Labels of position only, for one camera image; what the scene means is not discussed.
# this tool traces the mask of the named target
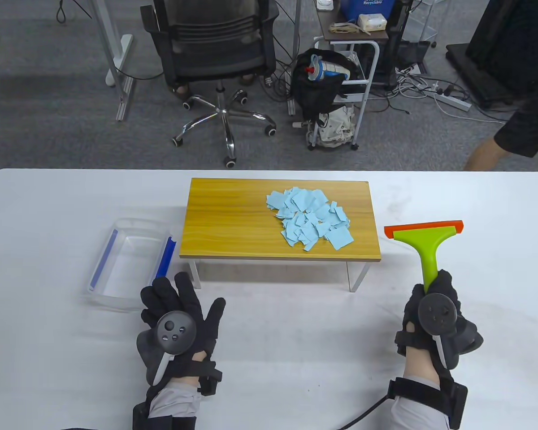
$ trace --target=person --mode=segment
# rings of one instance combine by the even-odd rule
[[[197,346],[192,347],[188,353],[194,362],[209,360],[212,348],[206,352],[208,342],[217,339],[218,326],[225,307],[225,300],[218,298],[212,304],[207,318],[203,319],[201,305],[189,279],[189,275],[181,272],[174,278],[177,292],[166,278],[156,279],[151,287],[142,290],[142,301],[147,309],[142,311],[142,320],[155,327],[158,319],[172,310],[184,310],[191,313],[197,320],[198,335]],[[431,284],[434,290],[451,299],[460,313],[460,303],[457,293],[452,286],[452,277],[446,271],[440,271],[436,280]],[[443,378],[449,378],[450,372],[443,368],[438,359],[437,348],[431,336],[423,331],[419,323],[418,307],[420,300],[425,296],[422,284],[415,285],[412,295],[404,309],[403,331],[410,336],[416,336],[415,344],[419,348],[398,344],[398,352],[406,355],[404,379],[410,379],[431,389],[439,390]],[[180,362],[187,359],[187,353],[181,354]],[[197,376],[173,377],[163,381],[159,390],[154,393],[148,391],[150,406],[146,411],[147,421],[138,428],[143,430],[193,430],[199,413],[201,394],[198,391],[200,379]],[[391,430],[448,430],[449,417],[439,410],[417,403],[404,397],[396,397],[390,409]]]
[[[534,157],[538,152],[538,87],[496,135],[476,148],[464,170],[488,171],[509,154]]]

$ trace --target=tissue box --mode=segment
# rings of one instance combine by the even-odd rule
[[[386,19],[380,13],[373,13],[372,15],[359,15],[357,25],[361,30],[365,32],[381,31],[386,29]]]

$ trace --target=forearm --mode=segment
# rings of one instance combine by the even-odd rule
[[[407,324],[407,331],[414,332],[414,324]],[[426,350],[407,347],[404,378],[429,387],[440,389],[440,379]],[[397,397],[390,409],[390,430],[447,430],[448,417],[431,407]]]
[[[204,351],[195,353],[193,361],[203,361],[206,356]],[[197,392],[197,387],[199,387],[199,377],[197,376],[172,378],[152,400],[149,418],[197,416],[201,403],[201,394]]]
[[[407,331],[414,332],[414,324],[407,324]],[[407,361],[404,366],[404,377],[408,379],[423,378],[431,381],[440,388],[440,379],[438,373],[433,366],[433,361],[430,358],[430,352],[423,349],[416,349],[407,346]]]

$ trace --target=black bag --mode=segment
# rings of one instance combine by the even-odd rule
[[[342,94],[341,87],[345,76],[325,76],[320,81],[308,79],[307,67],[311,65],[311,56],[318,55],[323,61],[335,63],[351,72],[351,79],[357,78],[357,65],[342,54],[335,51],[311,48],[299,54],[291,75],[291,96],[301,106],[303,120],[316,121],[320,113],[329,113],[336,109],[333,107],[334,99]]]

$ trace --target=blue box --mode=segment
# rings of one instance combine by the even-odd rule
[[[357,22],[361,13],[381,13],[388,20],[394,5],[395,0],[341,0],[341,12],[351,22]]]

